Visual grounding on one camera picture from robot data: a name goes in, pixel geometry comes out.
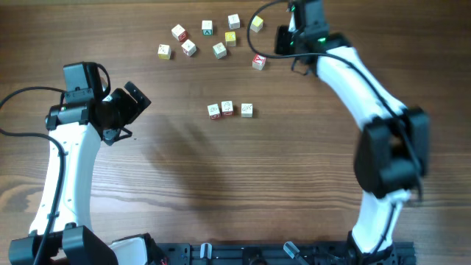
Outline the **wooden block red Y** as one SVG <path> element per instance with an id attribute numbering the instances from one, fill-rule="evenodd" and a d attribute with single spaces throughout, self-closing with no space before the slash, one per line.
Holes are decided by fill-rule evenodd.
<path id="1" fill-rule="evenodd" d="M 252 67 L 261 71 L 266 64 L 266 57 L 256 54 L 252 60 Z"/>

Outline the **wooden block red trim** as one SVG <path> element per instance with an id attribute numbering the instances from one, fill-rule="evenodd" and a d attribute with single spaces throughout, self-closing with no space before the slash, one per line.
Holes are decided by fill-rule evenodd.
<path id="1" fill-rule="evenodd" d="M 182 45 L 181 45 L 182 49 L 183 49 L 183 52 L 191 57 L 196 51 L 197 51 L 197 47 L 196 47 L 196 44 L 193 43 L 191 40 L 186 40 Z"/>

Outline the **wooden block yellow side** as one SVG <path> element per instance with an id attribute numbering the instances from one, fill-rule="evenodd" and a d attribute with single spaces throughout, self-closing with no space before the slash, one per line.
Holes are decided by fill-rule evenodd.
<path id="1" fill-rule="evenodd" d="M 157 49 L 157 55 L 160 59 L 170 60 L 171 59 L 171 47 L 170 45 L 160 44 Z"/>

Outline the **wooden block red picture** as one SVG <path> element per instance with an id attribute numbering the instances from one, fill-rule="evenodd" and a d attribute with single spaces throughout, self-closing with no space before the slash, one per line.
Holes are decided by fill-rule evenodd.
<path id="1" fill-rule="evenodd" d="M 223 101 L 222 102 L 222 115 L 223 116 L 232 116 L 234 114 L 233 102 L 232 101 Z"/>

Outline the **wooden block red bottom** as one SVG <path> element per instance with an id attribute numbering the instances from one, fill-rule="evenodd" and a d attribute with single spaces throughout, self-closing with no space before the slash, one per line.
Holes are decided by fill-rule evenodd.
<path id="1" fill-rule="evenodd" d="M 221 117 L 221 111 L 218 104 L 208 105 L 208 114 L 211 119 L 219 119 Z"/>

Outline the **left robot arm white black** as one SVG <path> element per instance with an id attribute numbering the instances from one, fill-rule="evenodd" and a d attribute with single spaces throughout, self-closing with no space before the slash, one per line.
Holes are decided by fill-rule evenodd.
<path id="1" fill-rule="evenodd" d="M 103 65 L 63 67 L 66 89 L 46 116 L 49 165 L 29 235 L 11 241 L 11 264 L 164 264 L 149 234 L 104 243 L 91 228 L 93 167 L 102 143 L 129 138 L 126 126 L 150 105 L 132 83 L 112 90 Z"/>

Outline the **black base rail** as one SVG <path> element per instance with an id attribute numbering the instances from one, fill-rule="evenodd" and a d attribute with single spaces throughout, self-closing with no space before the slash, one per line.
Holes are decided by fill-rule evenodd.
<path id="1" fill-rule="evenodd" d="M 318 241 L 296 244 L 296 255 L 282 244 L 164 244 L 162 264 L 250 265 L 250 264 L 359 264 L 360 255 L 345 241 Z"/>

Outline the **wooden block picture top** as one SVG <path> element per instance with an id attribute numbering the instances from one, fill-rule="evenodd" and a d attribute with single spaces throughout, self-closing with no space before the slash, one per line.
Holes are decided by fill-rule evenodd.
<path id="1" fill-rule="evenodd" d="M 241 116 L 243 118 L 252 118 L 253 117 L 253 104 L 242 103 L 241 104 Z"/>

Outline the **small yellow letter block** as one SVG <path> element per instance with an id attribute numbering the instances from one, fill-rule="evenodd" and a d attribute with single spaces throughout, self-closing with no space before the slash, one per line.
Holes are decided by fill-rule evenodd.
<path id="1" fill-rule="evenodd" d="M 225 39 L 226 46 L 229 46 L 229 47 L 236 46 L 237 40 L 236 40 L 235 32 L 226 32 L 224 34 L 224 39 Z"/>

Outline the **wooden block red side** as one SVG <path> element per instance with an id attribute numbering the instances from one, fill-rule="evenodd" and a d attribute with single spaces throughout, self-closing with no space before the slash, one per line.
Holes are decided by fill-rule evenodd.
<path id="1" fill-rule="evenodd" d="M 188 32 L 180 24 L 174 26 L 171 29 L 171 33 L 179 42 L 184 42 L 188 37 Z"/>

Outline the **wooden block green trim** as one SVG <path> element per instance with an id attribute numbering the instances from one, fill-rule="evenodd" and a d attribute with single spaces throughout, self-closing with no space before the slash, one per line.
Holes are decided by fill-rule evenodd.
<path id="1" fill-rule="evenodd" d="M 227 55 L 227 49 L 223 43 L 217 43 L 213 46 L 213 53 L 217 59 L 222 59 Z"/>

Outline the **wooden block green letter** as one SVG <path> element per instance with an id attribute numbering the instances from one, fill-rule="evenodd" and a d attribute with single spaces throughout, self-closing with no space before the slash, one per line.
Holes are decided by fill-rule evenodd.
<path id="1" fill-rule="evenodd" d="M 213 35 L 213 22 L 211 20 L 202 21 L 202 34 Z"/>

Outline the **plain wooden block top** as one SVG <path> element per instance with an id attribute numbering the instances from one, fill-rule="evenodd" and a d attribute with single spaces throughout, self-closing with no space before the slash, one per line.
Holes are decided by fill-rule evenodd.
<path id="1" fill-rule="evenodd" d="M 229 15 L 227 18 L 230 29 L 239 29 L 241 27 L 241 21 L 238 14 Z"/>

